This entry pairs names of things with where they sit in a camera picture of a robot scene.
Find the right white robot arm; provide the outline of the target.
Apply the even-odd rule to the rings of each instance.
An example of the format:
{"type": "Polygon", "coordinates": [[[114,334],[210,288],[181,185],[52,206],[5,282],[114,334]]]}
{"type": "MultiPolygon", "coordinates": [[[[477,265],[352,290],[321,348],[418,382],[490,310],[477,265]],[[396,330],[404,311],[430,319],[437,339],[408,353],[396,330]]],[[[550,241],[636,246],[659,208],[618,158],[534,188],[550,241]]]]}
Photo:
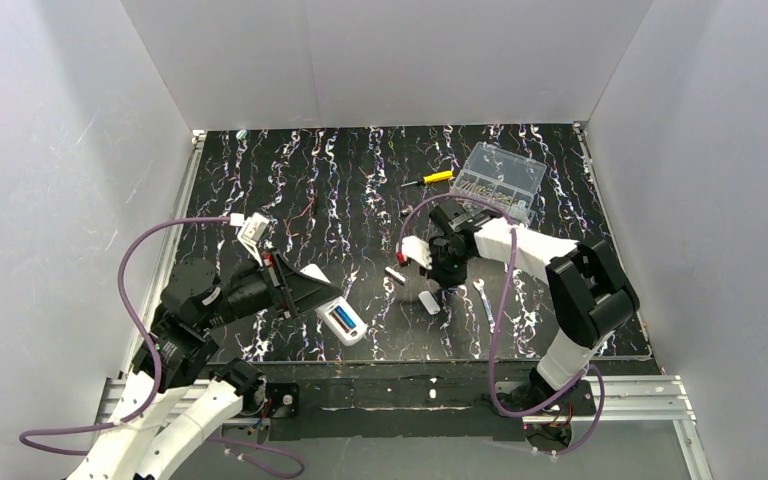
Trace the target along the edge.
{"type": "Polygon", "coordinates": [[[530,373],[530,387],[547,397],[592,359],[598,347],[640,308],[639,297],[605,240],[579,242],[511,223],[489,209],[469,212],[447,199],[430,219],[441,231],[429,241],[427,278],[444,288],[466,281],[474,258],[510,263],[548,287],[558,332],[530,373]]]}

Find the white remote control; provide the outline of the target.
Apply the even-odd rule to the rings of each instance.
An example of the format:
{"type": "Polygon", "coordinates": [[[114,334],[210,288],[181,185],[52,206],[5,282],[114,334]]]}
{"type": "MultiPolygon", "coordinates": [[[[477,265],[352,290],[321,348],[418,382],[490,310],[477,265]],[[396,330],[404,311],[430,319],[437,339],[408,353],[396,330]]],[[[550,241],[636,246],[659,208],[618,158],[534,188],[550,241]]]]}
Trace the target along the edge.
{"type": "Polygon", "coordinates": [[[368,326],[349,304],[343,290],[333,284],[315,264],[306,265],[300,273],[320,282],[312,294],[312,299],[307,301],[317,317],[344,346],[359,343],[366,335],[368,326]]]}

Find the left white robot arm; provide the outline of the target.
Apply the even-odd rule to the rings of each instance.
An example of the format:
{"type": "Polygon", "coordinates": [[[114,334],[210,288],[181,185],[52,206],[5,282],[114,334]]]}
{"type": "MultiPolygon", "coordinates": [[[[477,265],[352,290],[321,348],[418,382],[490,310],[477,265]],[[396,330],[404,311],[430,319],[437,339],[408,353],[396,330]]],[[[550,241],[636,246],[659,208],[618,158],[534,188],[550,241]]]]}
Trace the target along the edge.
{"type": "Polygon", "coordinates": [[[168,418],[219,349],[211,330],[267,309],[287,318],[320,312],[341,297],[317,266],[296,270],[278,253],[245,261],[227,282],[204,259],[175,265],[155,310],[153,342],[140,347],[109,417],[114,426],[99,434],[71,478],[170,478],[226,420],[247,406],[266,408],[265,375],[236,359],[183,413],[168,418]]]}

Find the blue battery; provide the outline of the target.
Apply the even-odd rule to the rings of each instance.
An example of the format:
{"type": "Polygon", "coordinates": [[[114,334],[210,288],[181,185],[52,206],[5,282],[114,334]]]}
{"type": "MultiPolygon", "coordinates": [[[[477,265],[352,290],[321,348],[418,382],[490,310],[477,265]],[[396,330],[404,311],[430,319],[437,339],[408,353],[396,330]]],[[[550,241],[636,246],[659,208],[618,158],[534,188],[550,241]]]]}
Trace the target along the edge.
{"type": "Polygon", "coordinates": [[[336,304],[331,310],[330,316],[348,337],[358,335],[358,322],[351,315],[351,312],[343,306],[336,304]]]}

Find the white battery cover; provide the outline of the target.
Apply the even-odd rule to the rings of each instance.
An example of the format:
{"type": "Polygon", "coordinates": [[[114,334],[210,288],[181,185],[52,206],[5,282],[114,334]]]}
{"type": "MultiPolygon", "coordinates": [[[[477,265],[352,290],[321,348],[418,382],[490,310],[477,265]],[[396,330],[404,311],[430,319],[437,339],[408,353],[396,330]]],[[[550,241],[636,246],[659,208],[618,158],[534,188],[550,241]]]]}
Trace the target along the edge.
{"type": "Polygon", "coordinates": [[[437,315],[441,311],[440,305],[430,291],[421,291],[418,294],[418,299],[429,315],[437,315]]]}

